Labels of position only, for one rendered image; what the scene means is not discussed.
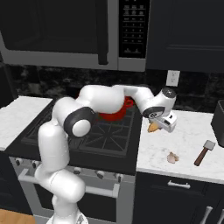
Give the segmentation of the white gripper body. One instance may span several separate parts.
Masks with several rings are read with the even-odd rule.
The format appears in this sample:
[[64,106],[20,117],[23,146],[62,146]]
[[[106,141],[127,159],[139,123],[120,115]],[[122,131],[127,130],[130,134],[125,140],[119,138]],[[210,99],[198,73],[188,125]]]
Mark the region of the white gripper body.
[[157,119],[157,125],[161,130],[166,130],[167,132],[171,133],[175,129],[177,123],[177,118],[172,117],[161,117]]

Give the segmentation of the brown potato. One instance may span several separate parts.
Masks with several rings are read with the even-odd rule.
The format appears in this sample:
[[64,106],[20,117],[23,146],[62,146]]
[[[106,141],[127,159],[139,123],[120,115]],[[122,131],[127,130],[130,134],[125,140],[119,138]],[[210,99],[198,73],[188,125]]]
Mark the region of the brown potato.
[[155,132],[159,129],[158,125],[155,122],[151,122],[148,127],[148,132]]

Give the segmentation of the pale garlic bulb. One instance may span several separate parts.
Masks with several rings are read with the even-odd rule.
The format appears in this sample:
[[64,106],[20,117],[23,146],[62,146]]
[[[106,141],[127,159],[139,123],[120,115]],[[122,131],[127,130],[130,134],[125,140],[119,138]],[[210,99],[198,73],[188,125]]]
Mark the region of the pale garlic bulb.
[[170,152],[169,155],[167,156],[167,161],[171,164],[175,164],[176,162],[179,161],[179,156],[177,156],[173,152]]

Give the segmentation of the red pot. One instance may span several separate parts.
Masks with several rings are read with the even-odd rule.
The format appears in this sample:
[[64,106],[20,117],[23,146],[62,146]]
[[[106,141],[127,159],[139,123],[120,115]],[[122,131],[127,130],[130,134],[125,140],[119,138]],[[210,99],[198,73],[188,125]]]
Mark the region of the red pot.
[[128,97],[125,97],[124,103],[122,105],[122,108],[114,113],[114,114],[105,114],[105,113],[100,113],[99,117],[105,121],[113,122],[117,120],[121,120],[124,118],[126,115],[126,111],[128,108],[132,107],[134,105],[134,102]]

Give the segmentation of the black box appliance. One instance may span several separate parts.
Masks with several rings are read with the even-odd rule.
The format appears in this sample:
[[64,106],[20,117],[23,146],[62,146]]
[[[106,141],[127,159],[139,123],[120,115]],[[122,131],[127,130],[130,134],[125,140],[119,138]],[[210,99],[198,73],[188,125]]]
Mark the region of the black box appliance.
[[217,102],[211,126],[218,143],[224,145],[224,100]]

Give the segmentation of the black hob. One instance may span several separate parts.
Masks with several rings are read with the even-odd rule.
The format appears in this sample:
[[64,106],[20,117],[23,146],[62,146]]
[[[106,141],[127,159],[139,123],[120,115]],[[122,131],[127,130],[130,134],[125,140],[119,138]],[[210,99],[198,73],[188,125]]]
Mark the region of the black hob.
[[[40,125],[51,119],[53,105],[50,102],[6,148],[4,152],[7,155],[40,160],[37,133]],[[69,164],[105,172],[135,174],[141,127],[142,116],[136,106],[128,108],[119,121],[107,122],[98,117],[88,135],[68,141]]]

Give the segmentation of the dark drawer front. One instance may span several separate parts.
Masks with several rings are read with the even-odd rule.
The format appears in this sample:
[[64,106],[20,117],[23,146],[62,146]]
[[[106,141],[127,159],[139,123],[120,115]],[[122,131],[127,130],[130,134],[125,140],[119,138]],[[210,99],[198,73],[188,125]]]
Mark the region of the dark drawer front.
[[[167,183],[169,180],[178,184],[188,183],[191,188],[185,189],[175,186],[168,186]],[[205,181],[198,181],[189,178],[177,178],[146,172],[137,172],[136,181],[140,184],[141,187],[146,187],[148,189],[191,193],[195,195],[209,196],[215,198],[218,198],[219,196],[224,194],[224,185]]]

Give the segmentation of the dark base cupboard door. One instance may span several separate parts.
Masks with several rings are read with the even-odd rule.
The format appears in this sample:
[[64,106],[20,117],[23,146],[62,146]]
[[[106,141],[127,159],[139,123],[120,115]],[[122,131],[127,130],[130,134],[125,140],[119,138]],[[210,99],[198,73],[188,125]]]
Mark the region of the dark base cupboard door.
[[200,224],[214,202],[199,193],[137,188],[132,224]]

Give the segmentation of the silver oven door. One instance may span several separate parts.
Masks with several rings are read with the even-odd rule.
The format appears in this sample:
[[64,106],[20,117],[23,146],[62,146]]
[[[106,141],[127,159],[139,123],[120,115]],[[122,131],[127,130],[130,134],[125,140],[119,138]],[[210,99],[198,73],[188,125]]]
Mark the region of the silver oven door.
[[[118,182],[115,174],[106,173],[104,178],[95,174],[81,174],[86,186],[112,190],[114,184],[120,185],[118,198],[110,198],[85,193],[78,202],[78,208],[85,214],[89,224],[132,224],[135,180],[134,176],[124,175]],[[37,224],[46,224],[53,216],[53,195],[38,184],[19,181]]]

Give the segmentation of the silver black microwave oven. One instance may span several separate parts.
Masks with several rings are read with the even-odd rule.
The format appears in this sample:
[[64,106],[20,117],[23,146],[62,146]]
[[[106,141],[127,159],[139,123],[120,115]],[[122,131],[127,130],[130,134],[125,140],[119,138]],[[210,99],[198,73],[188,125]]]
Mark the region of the silver black microwave oven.
[[0,55],[12,65],[142,72],[150,0],[107,0],[108,64],[98,64],[95,0],[0,0]]

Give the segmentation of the dark base cupboard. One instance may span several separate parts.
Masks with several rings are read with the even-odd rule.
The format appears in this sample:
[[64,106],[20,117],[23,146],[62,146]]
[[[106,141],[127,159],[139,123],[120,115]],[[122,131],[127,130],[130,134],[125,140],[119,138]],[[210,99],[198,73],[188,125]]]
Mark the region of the dark base cupboard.
[[32,215],[9,157],[0,151],[0,208]]

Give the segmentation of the white wall socket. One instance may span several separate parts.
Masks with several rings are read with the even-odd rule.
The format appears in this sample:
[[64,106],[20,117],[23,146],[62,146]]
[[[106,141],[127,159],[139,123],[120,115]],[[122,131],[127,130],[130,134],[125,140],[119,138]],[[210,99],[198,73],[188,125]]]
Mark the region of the white wall socket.
[[169,70],[167,72],[166,85],[176,87],[179,84],[180,71]]

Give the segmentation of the dark wall cupboard door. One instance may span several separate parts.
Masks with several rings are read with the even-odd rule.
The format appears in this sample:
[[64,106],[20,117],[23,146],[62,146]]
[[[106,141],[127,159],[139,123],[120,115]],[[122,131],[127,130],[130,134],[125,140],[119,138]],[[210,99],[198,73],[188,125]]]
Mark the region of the dark wall cupboard door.
[[224,73],[224,0],[151,0],[146,67]]

